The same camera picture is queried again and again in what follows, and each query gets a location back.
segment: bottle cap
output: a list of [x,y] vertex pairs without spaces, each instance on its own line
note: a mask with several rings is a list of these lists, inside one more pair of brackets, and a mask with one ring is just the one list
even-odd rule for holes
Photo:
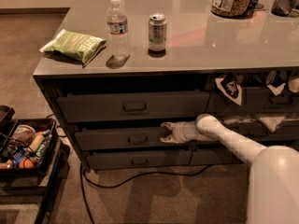
[[120,3],[121,3],[121,0],[110,0],[110,3],[111,3],[113,6],[119,6]]

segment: power cord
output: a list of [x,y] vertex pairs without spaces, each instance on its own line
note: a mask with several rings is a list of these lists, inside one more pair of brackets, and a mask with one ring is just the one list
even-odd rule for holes
[[84,200],[84,204],[85,204],[85,207],[86,207],[86,210],[87,210],[87,213],[88,213],[88,216],[90,218],[90,221],[92,224],[94,224],[94,220],[93,220],[93,215],[92,215],[92,212],[91,212],[91,209],[87,203],[87,199],[86,199],[86,195],[85,195],[85,189],[84,189],[84,185],[83,185],[83,177],[84,179],[91,185],[95,186],[95,187],[98,187],[98,188],[101,188],[101,189],[115,189],[115,188],[118,188],[122,185],[124,185],[125,183],[137,178],[137,177],[140,177],[140,176],[143,176],[143,175],[156,175],[156,174],[159,174],[159,175],[182,175],[182,176],[196,176],[196,175],[200,175],[201,173],[203,173],[206,169],[210,168],[214,166],[214,164],[209,164],[207,166],[205,166],[203,169],[201,169],[200,171],[196,172],[196,173],[193,173],[193,174],[182,174],[182,173],[171,173],[171,172],[164,172],[164,171],[153,171],[153,172],[146,172],[146,173],[141,173],[141,174],[138,174],[138,175],[134,175],[134,176],[131,176],[129,177],[128,179],[120,182],[119,184],[116,184],[116,185],[113,185],[113,186],[104,186],[104,185],[100,185],[100,184],[96,184],[94,182],[92,182],[87,176],[86,176],[86,171],[84,169],[84,167],[82,166],[82,164],[80,165],[80,183],[81,183],[81,191],[82,191],[82,196],[83,196],[83,200]]

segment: cabinet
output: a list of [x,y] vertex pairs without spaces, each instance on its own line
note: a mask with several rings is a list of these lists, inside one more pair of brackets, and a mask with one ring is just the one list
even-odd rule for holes
[[[76,0],[59,30],[108,39],[103,19],[108,1]],[[288,86],[275,96],[262,85],[248,85],[243,88],[242,105],[229,101],[215,87],[214,78],[227,73],[282,70],[289,76],[299,68],[293,50],[299,41],[292,39],[299,29],[293,26],[288,30],[286,22],[281,29],[285,18],[271,14],[268,7],[274,0],[262,0],[265,10],[238,20],[210,13],[210,0],[165,0],[159,7],[168,20],[162,57],[148,52],[147,40],[149,15],[156,11],[159,0],[122,1],[131,27],[131,57],[124,66],[109,66],[107,41],[107,48],[85,68],[62,55],[45,54],[34,72],[87,170],[236,163],[238,159],[221,144],[162,143],[160,137],[169,131],[161,123],[194,120],[203,112],[220,119],[261,112],[298,113],[299,96],[288,91]],[[86,4],[93,9],[86,9]],[[277,29],[284,39],[276,36]],[[272,145],[296,140],[299,123],[284,122],[274,133],[256,121],[229,128]]]

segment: can top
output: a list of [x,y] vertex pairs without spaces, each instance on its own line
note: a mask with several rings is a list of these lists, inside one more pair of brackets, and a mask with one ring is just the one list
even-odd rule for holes
[[152,13],[150,14],[150,19],[152,21],[164,21],[165,15],[161,12]]

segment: green chip bag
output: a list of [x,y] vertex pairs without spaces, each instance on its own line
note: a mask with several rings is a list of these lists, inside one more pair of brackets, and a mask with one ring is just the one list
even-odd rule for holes
[[63,29],[40,51],[59,51],[65,56],[81,61],[85,66],[104,47],[105,43],[106,40],[103,38]]

